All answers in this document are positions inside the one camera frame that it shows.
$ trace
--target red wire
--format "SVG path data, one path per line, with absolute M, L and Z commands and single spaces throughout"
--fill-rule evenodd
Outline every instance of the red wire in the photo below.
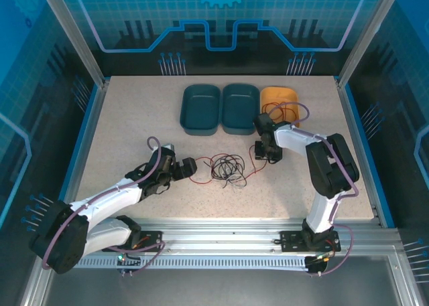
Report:
M 268 105 L 279 106 L 279 103 L 271 102 L 271 103 L 264 104 L 264 105 L 262 106 L 262 113 L 268 113 L 268 112 L 269 112 L 269 111 L 267 110 Z M 278 120 L 278 119 L 280 119 L 280 118 L 282 118 L 282 120 L 283 120 L 283 121 L 286 121 L 286 116 L 287 116 L 286 111 L 287 111 L 287 110 L 291 110 L 291 111 L 294 113 L 294 116 L 295 116 L 295 117 L 294 117 L 294 119 L 292 120 L 292 122 L 293 122 L 293 121 L 296 121 L 296 119 L 298 118 L 298 115 L 295 113 L 295 111 L 294 111 L 293 109 L 291 109 L 291 108 L 288 108 L 288 106 L 287 106 L 287 105 L 285 105 L 285 108 L 283 108 L 282 106 L 281 106 L 281 107 L 279 107 L 279 108 L 278 108 L 278 110 L 280 110 L 282 113 L 281 113 L 281 115 L 280 115 L 280 116 L 278 116 L 278 117 L 276 117 L 276 118 L 272 119 L 273 121 Z
M 334 256 L 335 256 L 335 246 L 334 246 L 334 244 L 329 239 L 326 239 L 325 241 L 330 244 L 330 246 L 332 247 L 332 251 L 334 252 Z
M 209 159 L 210 160 L 210 166 L 211 166 L 211 163 L 212 163 L 212 158 L 211 157 L 199 157 L 198 159 L 195 159 L 195 161 L 198 161 L 199 159 Z M 208 184 L 211 181 L 213 181 L 212 179 L 210 179 L 207 182 L 198 182 L 198 181 L 192 180 L 191 177 L 189 177 L 189 180 L 192 181 L 192 182 L 194 182 L 194 183 L 196 183 L 196 184 Z
M 268 162 L 268 161 L 265 161 L 265 164 L 263 165 L 263 167 L 262 167 L 261 169 L 256 170 L 256 166 L 255 166 L 255 163 L 253 162 L 253 158 L 252 158 L 252 154 L 251 154 L 252 147 L 255 147 L 255 145 L 252 145 L 252 146 L 249 148 L 249 156 L 250 156 L 250 161 L 252 162 L 253 172 L 252 172 L 252 173 L 250 173 L 247 177 L 245 177 L 245 179 L 247 179 L 247 178 L 248 178 L 248 177 L 250 177 L 251 175 L 256 174 L 257 172 L 261 171 L 261 170 L 262 170 L 262 169 L 267 165 L 267 162 Z
M 255 166 L 255 163 L 253 162 L 253 158 L 252 158 L 252 154 L 251 154 L 251 150 L 252 150 L 252 147 L 254 147 L 255 145 L 252 145 L 250 148 L 249 148 L 249 156 L 250 156 L 250 161 L 252 162 L 252 166 L 253 166 L 253 172 L 252 173 L 250 173 L 247 177 L 245 177 L 245 179 L 247 179 L 248 177 L 250 177 L 251 175 L 253 175 L 253 174 L 256 174 L 257 172 L 259 172 L 259 171 L 261 171 L 266 165 L 267 165 L 267 161 L 265 161 L 265 164 L 263 165 L 263 167 L 261 167 L 260 169 L 256 169 L 256 166 Z M 212 166 L 212 164 L 213 164 L 213 159 L 215 158 L 215 157 L 218 157 L 219 155 L 229 155 L 229 154 L 226 154 L 226 153 L 218 153 L 218 154 L 215 154 L 215 155 L 213 155 L 212 157 L 199 157 L 198 159 L 195 159 L 195 161 L 198 161 L 199 159 L 208 159 L 209 161 L 210 161 L 210 166 Z M 195 181 L 195 180 L 193 180 L 191 177 L 189 177 L 189 180 L 190 181 L 192 181 L 192 182 L 194 182 L 194 183 L 196 183 L 196 184 L 208 184 L 208 183 L 210 183 L 211 181 L 213 181 L 212 179 L 210 179 L 210 180 L 208 180 L 207 182 L 199 182 L 199 181 Z

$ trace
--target aluminum frame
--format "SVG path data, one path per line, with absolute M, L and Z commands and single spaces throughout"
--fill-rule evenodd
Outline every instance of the aluminum frame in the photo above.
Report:
M 78 190 L 105 93 L 106 91 L 100 88 L 97 90 L 94 106 L 91 108 L 88 125 L 70 179 L 70 187 L 66 192 L 66 202 L 72 201 Z M 347 95 L 343 94 L 341 97 L 346 98 L 342 99 L 342 104 L 345 106 L 344 101 L 347 100 Z M 353 117 L 347 106 L 345 107 L 345 114 L 352 131 Z M 356 141 L 359 141 L 359 138 L 357 135 L 354 138 L 356 146 Z M 366 175 L 368 171 L 363 170 L 363 174 Z M 341 221 L 349 225 L 355 235 L 355 245 L 351 256 L 386 256 L 402 305 L 424 305 L 398 231 L 381 228 L 377 218 L 362 221 Z M 279 236 L 279 231 L 300 230 L 302 227 L 300 218 L 162 218 L 142 219 L 136 220 L 136 222 L 140 223 L 146 230 L 163 231 L 163 239 L 167 242 L 166 256 L 191 256 L 192 258 L 192 256 L 303 255 L 284 254 L 281 252 L 280 246 L 273 243 L 273 239 Z M 350 244 L 350 236 L 342 228 L 339 229 L 339 235 L 343 250 L 337 255 L 344 256 L 347 246 Z M 101 256 L 102 254 L 98 252 L 91 254 L 91 256 Z M 52 271 L 44 271 L 42 261 L 37 258 L 21 306 L 43 305 L 44 300 L 49 297 L 48 292 L 52 278 Z
M 54 12 L 57 20 L 60 22 L 62 29 L 66 32 L 66 35 L 72 43 L 74 49 L 82 60 L 85 68 L 88 70 L 94 83 L 103 87 L 105 83 L 105 77 L 101 72 L 97 61 L 95 60 L 93 53 L 88 47 L 82 33 L 79 30 L 70 10 L 68 10 L 66 2 L 64 0 L 46 0 Z
M 395 0 L 379 0 L 373 17 L 368 21 L 341 70 L 339 75 L 341 88 L 346 86 L 394 2 Z

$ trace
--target speckled tabletop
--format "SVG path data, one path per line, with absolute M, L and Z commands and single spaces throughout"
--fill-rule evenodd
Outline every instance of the speckled tabletop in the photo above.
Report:
M 217 153 L 241 155 L 246 173 L 251 172 L 249 147 L 258 140 L 226 134 L 219 125 L 210 137 L 187 135 L 179 124 L 184 89 L 207 83 L 222 89 L 234 82 L 293 88 L 311 111 L 301 128 L 315 133 L 342 134 L 352 154 L 351 142 L 341 102 L 332 76 L 114 76 L 103 104 L 94 139 L 80 183 L 77 200 L 92 196 L 118 182 L 125 173 L 145 163 L 151 156 L 148 136 L 161 144 L 173 143 L 178 160 L 211 157 Z M 197 181 L 209 179 L 209 168 L 198 161 Z M 305 158 L 284 150 L 284 158 L 248 179 L 237 189 L 223 183 L 197 185 L 185 179 L 172 183 L 169 191 L 150 196 L 121 210 L 132 218 L 303 218 L 311 208 L 314 188 Z M 337 217 L 372 219 L 373 212 L 362 178 L 357 182 L 359 197 L 344 200 Z

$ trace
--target blue wall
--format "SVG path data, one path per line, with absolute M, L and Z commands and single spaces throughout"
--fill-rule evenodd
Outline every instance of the blue wall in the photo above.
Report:
M 429 51 L 428 0 L 397 0 L 423 45 Z
M 58 197 L 93 84 L 45 0 L 0 0 L 0 30 L 0 305 L 19 305 L 34 260 L 25 207 Z
M 168 52 L 186 58 L 188 74 L 277 75 L 304 52 L 317 60 L 311 74 L 326 75 L 339 73 L 378 0 L 65 1 L 106 75 L 166 74 Z M 219 66 L 228 58 L 244 61 Z M 121 60 L 132 70 L 111 66 Z

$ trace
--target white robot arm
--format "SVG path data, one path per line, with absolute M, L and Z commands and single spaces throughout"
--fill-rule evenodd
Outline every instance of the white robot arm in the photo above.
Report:
M 127 216 L 111 216 L 150 195 L 160 194 L 160 187 L 167 187 L 166 191 L 171 181 L 195 172 L 193 158 L 184 159 L 183 165 L 176 162 L 172 145 L 155 148 L 149 162 L 127 173 L 113 187 L 72 204 L 52 203 L 29 247 L 59 274 L 69 271 L 91 252 L 112 246 L 131 250 L 141 242 L 140 226 Z
M 311 211 L 303 221 L 301 238 L 308 251 L 318 251 L 332 238 L 333 220 L 341 198 L 359 179 L 359 170 L 340 134 L 315 135 L 287 122 L 275 124 L 268 114 L 254 120 L 261 141 L 255 143 L 255 158 L 277 163 L 282 150 L 289 149 L 308 160 L 312 185 L 316 190 Z

